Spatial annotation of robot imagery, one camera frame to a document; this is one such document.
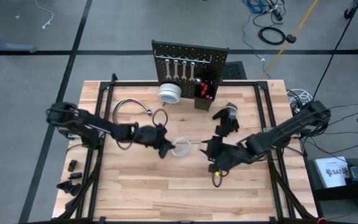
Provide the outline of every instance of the black clamp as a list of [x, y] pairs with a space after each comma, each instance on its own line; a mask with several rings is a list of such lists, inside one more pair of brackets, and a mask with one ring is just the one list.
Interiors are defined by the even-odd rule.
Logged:
[[70, 193], [72, 196], [76, 196], [81, 190], [81, 184], [73, 185], [73, 182], [68, 180], [56, 185], [56, 188], [63, 190], [66, 194]]
[[70, 174], [69, 180], [73, 179], [81, 179], [82, 178], [82, 172], [72, 173]]
[[70, 164], [68, 165], [67, 171], [68, 171], [68, 172], [73, 172], [74, 169], [75, 169], [75, 166], [77, 165], [77, 162], [78, 162], [78, 161], [76, 161], [76, 160], [74, 160], [74, 159], [71, 160]]

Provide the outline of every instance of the red object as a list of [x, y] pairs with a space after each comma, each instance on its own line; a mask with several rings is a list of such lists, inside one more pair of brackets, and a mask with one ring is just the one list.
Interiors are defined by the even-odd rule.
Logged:
[[325, 224], [325, 223], [327, 223], [326, 218], [319, 218], [319, 220], [317, 221], [317, 224]]

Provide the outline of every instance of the black pegboard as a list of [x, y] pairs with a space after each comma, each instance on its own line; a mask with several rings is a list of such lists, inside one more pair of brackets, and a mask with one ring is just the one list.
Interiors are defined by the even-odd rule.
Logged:
[[[174, 44], [168, 42], [152, 41], [154, 52], [155, 68], [157, 70], [158, 82], [176, 83], [181, 88], [181, 97], [194, 99], [195, 97], [195, 82], [189, 81], [191, 73], [192, 60], [196, 60], [193, 78], [200, 78], [202, 81], [207, 81], [214, 86], [213, 98], [218, 90], [218, 85], [222, 79], [224, 65], [226, 63], [228, 49], [220, 49], [214, 47], [202, 47], [197, 45]], [[169, 59], [169, 74], [171, 79], [167, 77], [167, 65], [165, 60]], [[175, 76], [174, 61], [178, 61], [177, 75]], [[183, 75], [183, 64], [186, 61], [185, 67], [186, 80], [181, 77]]]
[[226, 62], [223, 69], [223, 80], [246, 80], [247, 75], [241, 61]]

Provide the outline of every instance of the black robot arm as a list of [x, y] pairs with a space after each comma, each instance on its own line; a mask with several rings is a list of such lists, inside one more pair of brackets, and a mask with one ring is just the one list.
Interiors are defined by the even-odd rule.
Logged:
[[240, 140], [236, 145], [224, 144], [223, 139], [213, 136], [204, 141], [208, 143], [204, 152], [213, 164], [208, 170], [212, 173], [217, 171], [229, 171], [241, 164], [251, 164], [266, 155], [272, 147], [285, 147], [292, 135], [304, 130], [307, 126], [326, 127], [331, 112], [320, 101], [311, 101], [292, 118], [269, 131], [251, 134]]
[[79, 109], [72, 103], [54, 103], [47, 110], [47, 122], [55, 126], [66, 138], [70, 139], [71, 135], [80, 136], [84, 147], [92, 149], [101, 148], [101, 132], [110, 134], [119, 147], [121, 147], [120, 142], [152, 146], [158, 149], [158, 154], [162, 159], [169, 149], [175, 147], [165, 139], [167, 129], [161, 124], [143, 127], [139, 127], [138, 123], [114, 124], [86, 110]]

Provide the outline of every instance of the gray floor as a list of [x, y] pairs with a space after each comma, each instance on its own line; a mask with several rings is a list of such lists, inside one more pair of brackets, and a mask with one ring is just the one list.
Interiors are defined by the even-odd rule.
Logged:
[[[31, 0], [0, 0], [0, 35], [8, 42], [34, 44], [38, 50], [70, 50], [86, 0], [39, 0], [55, 13], [51, 26], [41, 26], [50, 15]], [[312, 0], [286, 0], [287, 15], [281, 29], [293, 32]], [[346, 20], [348, 1], [320, 1], [291, 49], [333, 49]], [[249, 12], [240, 0], [94, 0], [80, 50], [149, 50], [152, 39], [186, 44], [248, 49], [241, 25]], [[261, 18], [259, 23], [268, 23]], [[257, 38], [258, 28], [246, 24], [247, 41], [256, 49], [280, 49]], [[358, 49], [358, 12], [340, 49]], [[267, 62], [274, 55], [261, 55]], [[67, 64], [67, 56], [0, 56], [0, 223], [19, 219], [46, 132], [45, 109], [53, 103]], [[253, 55], [230, 55], [243, 61], [249, 79], [259, 78], [262, 65]], [[287, 88], [313, 92], [329, 55], [283, 55], [270, 71]], [[154, 80], [152, 56], [77, 56], [64, 100], [78, 102], [84, 80], [108, 80], [112, 72], [121, 80]], [[327, 106], [358, 103], [358, 55], [336, 55], [317, 97]], [[333, 110], [335, 121], [358, 107]], [[327, 132], [358, 131], [356, 117], [330, 126]], [[318, 137], [318, 144], [335, 151], [358, 143], [358, 136]], [[51, 217], [67, 141], [53, 135], [30, 221]], [[307, 146], [310, 159], [328, 155]], [[358, 148], [338, 154], [358, 157]], [[325, 203], [328, 218], [358, 222], [353, 203]]]

